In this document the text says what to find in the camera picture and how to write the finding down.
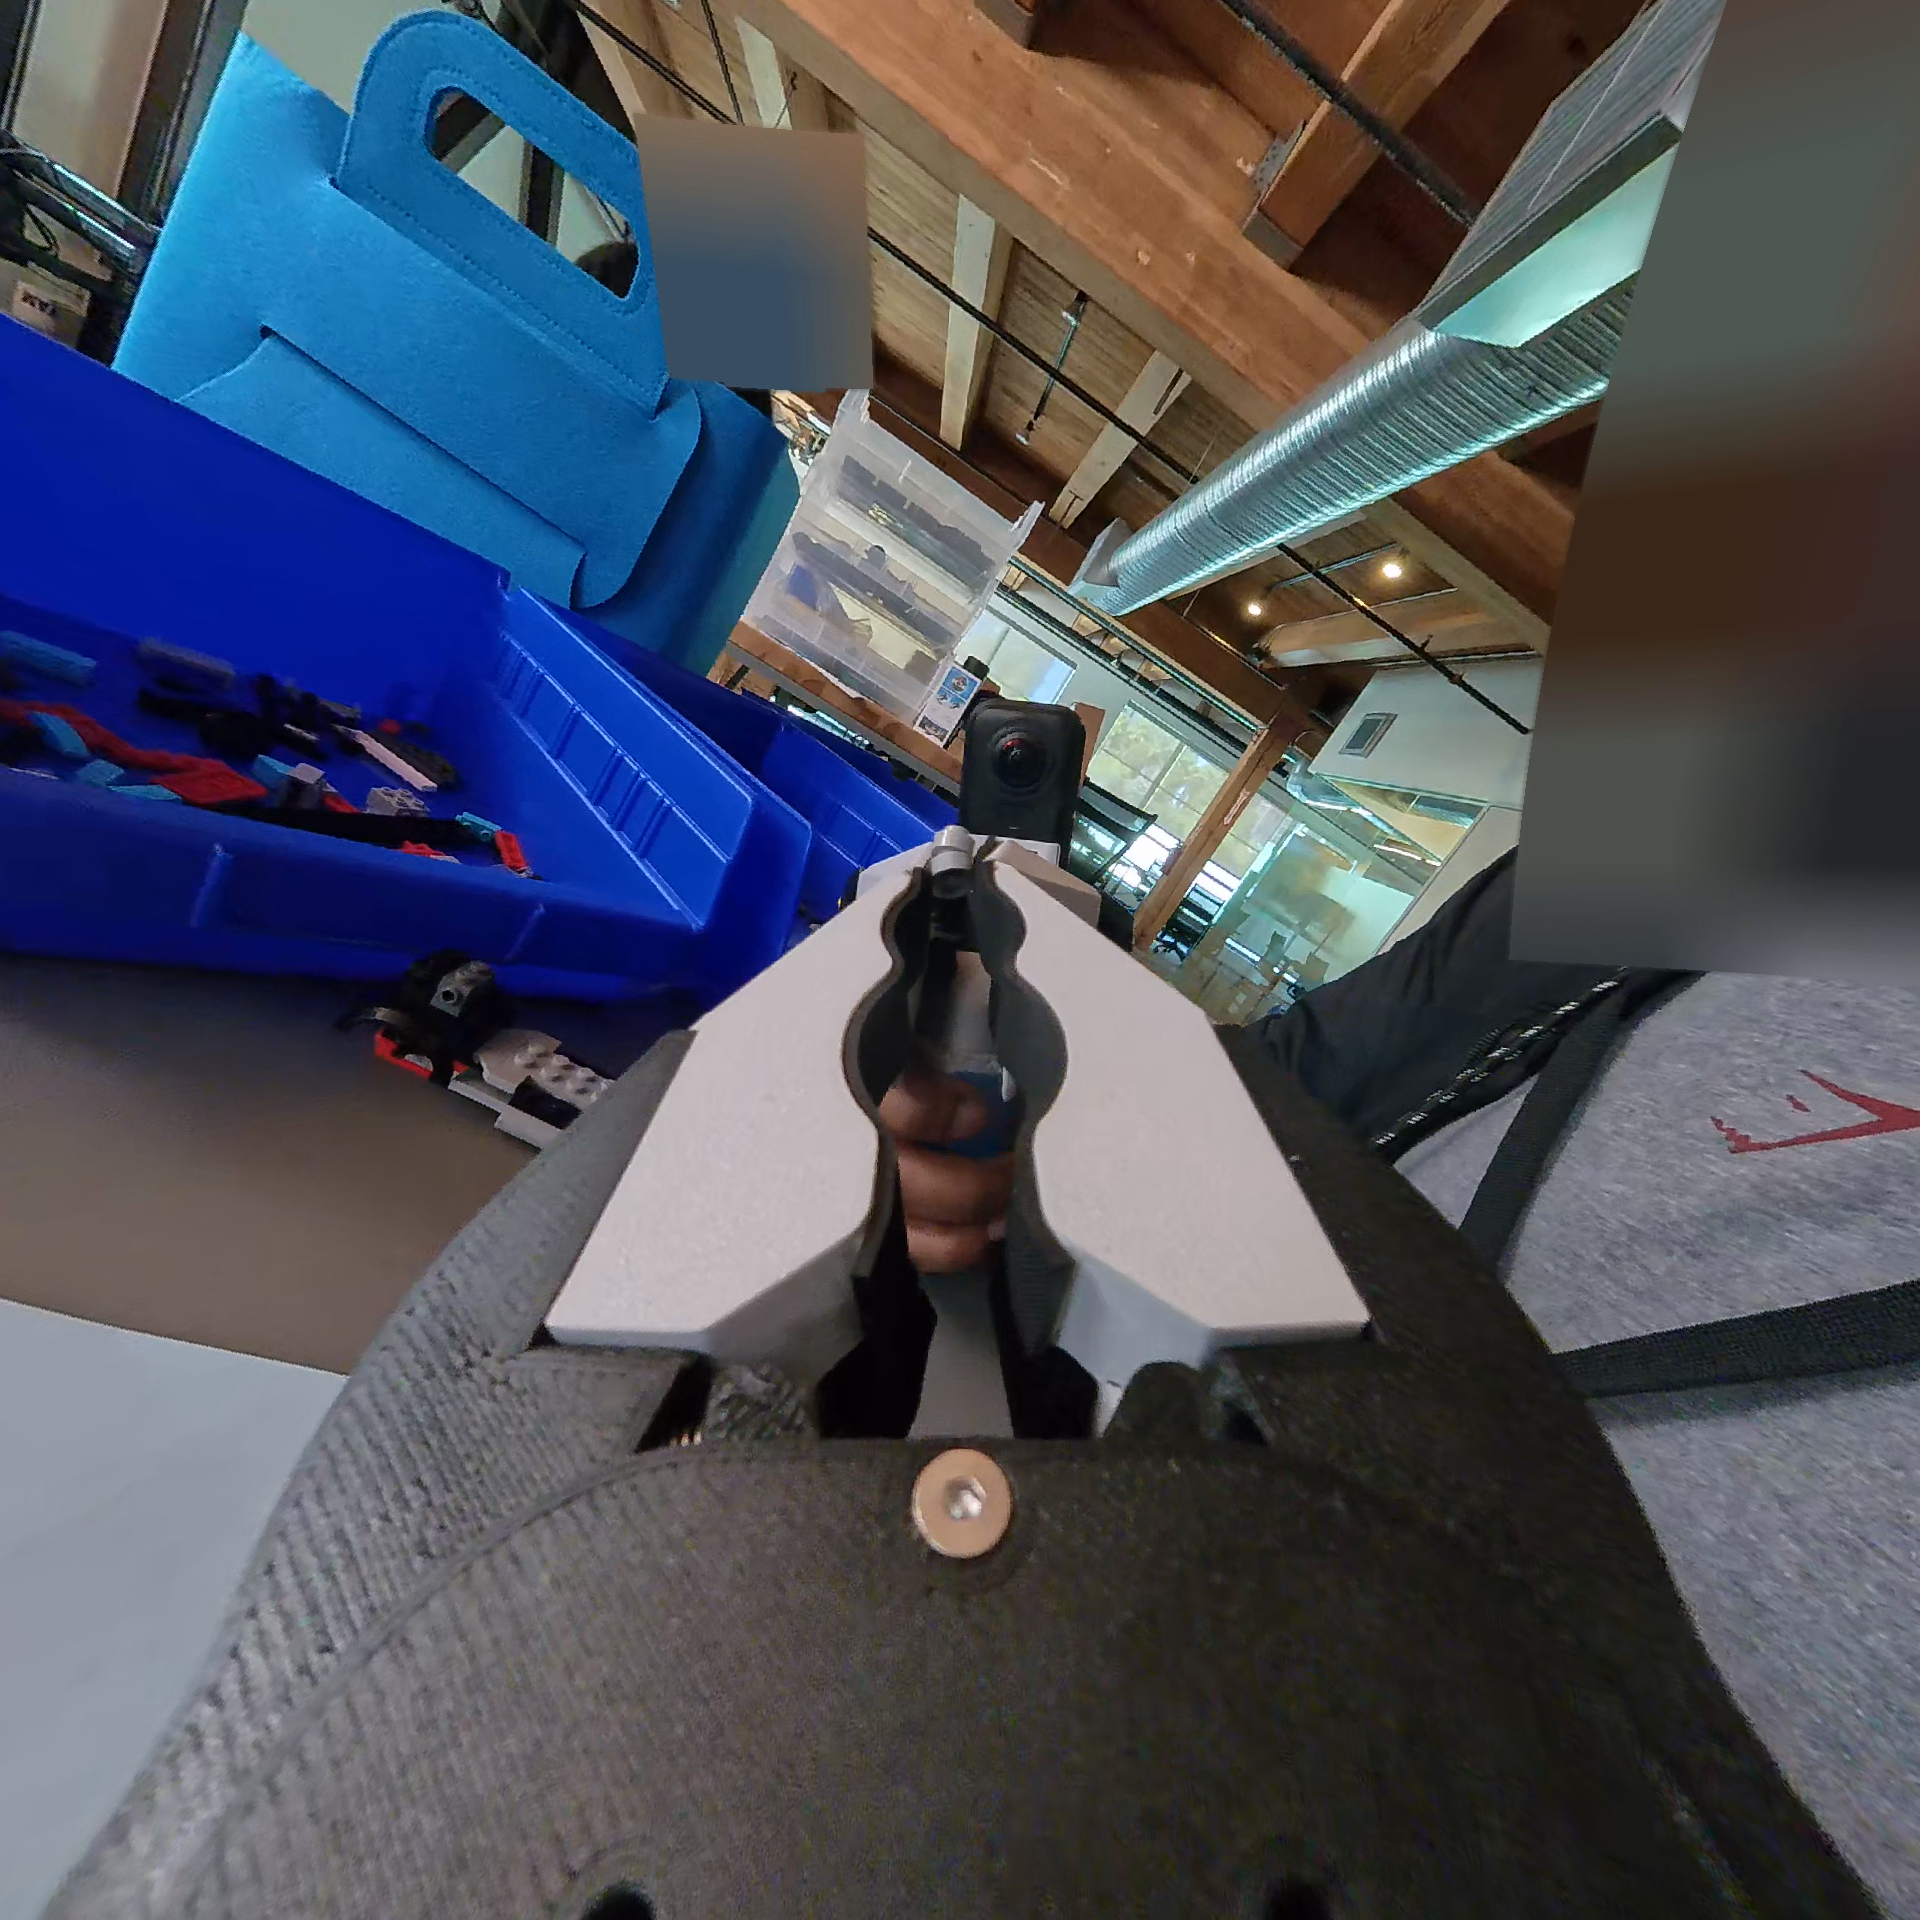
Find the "dark toy brick model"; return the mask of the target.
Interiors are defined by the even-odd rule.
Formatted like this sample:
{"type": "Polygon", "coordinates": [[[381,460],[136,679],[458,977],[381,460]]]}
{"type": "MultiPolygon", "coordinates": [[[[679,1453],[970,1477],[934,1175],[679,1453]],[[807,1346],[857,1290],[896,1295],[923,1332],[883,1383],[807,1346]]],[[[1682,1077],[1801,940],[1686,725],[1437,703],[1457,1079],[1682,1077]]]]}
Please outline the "dark toy brick model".
{"type": "Polygon", "coordinates": [[[373,1053],[481,1109],[493,1129],[531,1151],[560,1140],[611,1082],[522,1027],[490,965],[433,952],[387,987],[353,1004],[334,1032],[365,1028],[373,1053]]]}

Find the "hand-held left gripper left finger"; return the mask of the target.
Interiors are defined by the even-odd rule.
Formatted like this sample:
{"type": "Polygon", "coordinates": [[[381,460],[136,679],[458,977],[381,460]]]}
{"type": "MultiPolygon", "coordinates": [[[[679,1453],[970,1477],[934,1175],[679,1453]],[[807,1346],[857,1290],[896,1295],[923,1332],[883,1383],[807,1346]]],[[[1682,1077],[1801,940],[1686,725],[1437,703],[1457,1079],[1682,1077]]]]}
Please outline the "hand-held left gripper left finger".
{"type": "Polygon", "coordinates": [[[544,1313],[561,1348],[762,1368],[827,1433],[905,1437],[933,1308],[880,1104],[914,1058],[923,872],[877,880],[703,1015],[544,1313]]]}

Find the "pile of toy bricks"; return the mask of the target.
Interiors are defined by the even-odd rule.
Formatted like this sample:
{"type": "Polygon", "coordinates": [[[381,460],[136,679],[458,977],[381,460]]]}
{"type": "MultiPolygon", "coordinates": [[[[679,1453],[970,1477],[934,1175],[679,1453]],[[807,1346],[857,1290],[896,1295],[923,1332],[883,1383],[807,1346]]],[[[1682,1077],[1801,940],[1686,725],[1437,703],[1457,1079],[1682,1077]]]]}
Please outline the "pile of toy bricks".
{"type": "Polygon", "coordinates": [[[135,641],[117,672],[5,629],[5,771],[536,880],[512,828],[458,805],[464,776],[418,722],[167,641],[135,641]]]}

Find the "light blue felt bag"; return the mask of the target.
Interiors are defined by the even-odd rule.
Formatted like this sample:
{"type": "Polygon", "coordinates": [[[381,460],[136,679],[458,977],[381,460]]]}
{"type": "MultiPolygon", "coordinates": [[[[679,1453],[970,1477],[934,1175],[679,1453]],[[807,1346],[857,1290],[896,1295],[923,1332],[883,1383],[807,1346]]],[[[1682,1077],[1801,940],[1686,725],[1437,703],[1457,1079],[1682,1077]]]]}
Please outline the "light blue felt bag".
{"type": "Polygon", "coordinates": [[[343,113],[239,39],[114,367],[285,460],[599,609],[701,436],[670,377],[633,147],[472,18],[415,11],[343,113]],[[461,95],[630,224],[611,295],[430,149],[461,95]]]}
{"type": "Polygon", "coordinates": [[[701,436],[648,545],[646,650],[706,672],[773,559],[798,498],[773,396],[703,383],[701,436]]]}

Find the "clear plastic drawer unit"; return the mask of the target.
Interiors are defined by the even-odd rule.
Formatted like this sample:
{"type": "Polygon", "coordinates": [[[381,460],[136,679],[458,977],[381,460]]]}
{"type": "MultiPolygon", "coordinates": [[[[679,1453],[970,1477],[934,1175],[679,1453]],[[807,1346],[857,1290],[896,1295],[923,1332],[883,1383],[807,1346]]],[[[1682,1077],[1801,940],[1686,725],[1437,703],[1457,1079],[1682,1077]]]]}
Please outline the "clear plastic drawer unit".
{"type": "Polygon", "coordinates": [[[849,392],[743,625],[915,722],[1040,516],[1040,504],[998,516],[849,392]]]}

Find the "silver ventilation duct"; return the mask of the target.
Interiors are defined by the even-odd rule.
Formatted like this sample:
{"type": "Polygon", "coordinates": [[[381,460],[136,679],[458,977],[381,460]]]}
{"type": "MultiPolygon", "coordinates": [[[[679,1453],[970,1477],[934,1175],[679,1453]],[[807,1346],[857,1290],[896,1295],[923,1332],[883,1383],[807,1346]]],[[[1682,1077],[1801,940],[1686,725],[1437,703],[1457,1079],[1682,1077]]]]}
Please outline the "silver ventilation duct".
{"type": "Polygon", "coordinates": [[[1129,613],[1326,532],[1606,394],[1721,2],[1646,10],[1547,107],[1429,297],[1074,588],[1129,613]]]}

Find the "pale blue instruction booklet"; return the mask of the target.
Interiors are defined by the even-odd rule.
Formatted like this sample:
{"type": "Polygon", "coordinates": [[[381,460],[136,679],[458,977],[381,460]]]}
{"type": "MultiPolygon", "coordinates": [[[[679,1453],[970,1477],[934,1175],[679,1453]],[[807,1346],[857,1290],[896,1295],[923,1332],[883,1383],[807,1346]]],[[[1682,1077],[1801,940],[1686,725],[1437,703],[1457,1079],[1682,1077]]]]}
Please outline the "pale blue instruction booklet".
{"type": "Polygon", "coordinates": [[[343,1380],[1,1308],[1,1915],[37,1915],[200,1669],[343,1380]]]}

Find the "person's right hand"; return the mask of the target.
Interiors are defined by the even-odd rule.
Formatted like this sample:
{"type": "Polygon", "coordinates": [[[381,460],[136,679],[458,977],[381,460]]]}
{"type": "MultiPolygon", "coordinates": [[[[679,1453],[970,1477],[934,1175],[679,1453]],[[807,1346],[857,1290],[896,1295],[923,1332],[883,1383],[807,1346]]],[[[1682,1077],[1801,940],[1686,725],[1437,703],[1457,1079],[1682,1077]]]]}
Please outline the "person's right hand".
{"type": "Polygon", "coordinates": [[[1014,1154],[1006,1113],[967,1079],[914,1064],[880,1103],[896,1144],[905,1248],[923,1279],[987,1265],[1006,1234],[1014,1154]]]}

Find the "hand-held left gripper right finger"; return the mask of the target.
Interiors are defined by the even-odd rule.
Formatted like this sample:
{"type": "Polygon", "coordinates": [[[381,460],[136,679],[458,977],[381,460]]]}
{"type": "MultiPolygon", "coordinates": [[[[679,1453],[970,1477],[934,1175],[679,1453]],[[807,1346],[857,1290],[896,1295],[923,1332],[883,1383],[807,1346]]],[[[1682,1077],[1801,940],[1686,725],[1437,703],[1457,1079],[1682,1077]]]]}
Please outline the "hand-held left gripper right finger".
{"type": "Polygon", "coordinates": [[[1006,1303],[1090,1380],[1104,1433],[1155,1364],[1357,1339],[1368,1311],[1210,1023],[1022,869],[975,869],[970,941],[1011,1091],[1006,1303]]]}

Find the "blue plastic bin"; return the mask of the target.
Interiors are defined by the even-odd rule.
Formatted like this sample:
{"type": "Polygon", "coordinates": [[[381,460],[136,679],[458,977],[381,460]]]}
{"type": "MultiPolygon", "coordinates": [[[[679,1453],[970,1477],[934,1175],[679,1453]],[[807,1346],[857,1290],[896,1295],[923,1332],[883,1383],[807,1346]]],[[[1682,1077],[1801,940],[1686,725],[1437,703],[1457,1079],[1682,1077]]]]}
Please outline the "blue plastic bin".
{"type": "Polygon", "coordinates": [[[857,743],[651,657],[582,616],[560,617],[798,812],[809,833],[803,924],[827,921],[858,872],[954,826],[954,805],[857,743]]]}
{"type": "Polygon", "coordinates": [[[5,952],[377,980],[455,952],[514,992],[719,1002],[794,932],[787,805],[590,637],[458,546],[5,321],[5,633],[93,663],[22,676],[143,752],[157,641],[419,725],[471,812],[518,837],[449,861],[179,801],[121,801],[61,755],[5,768],[5,952]]]}

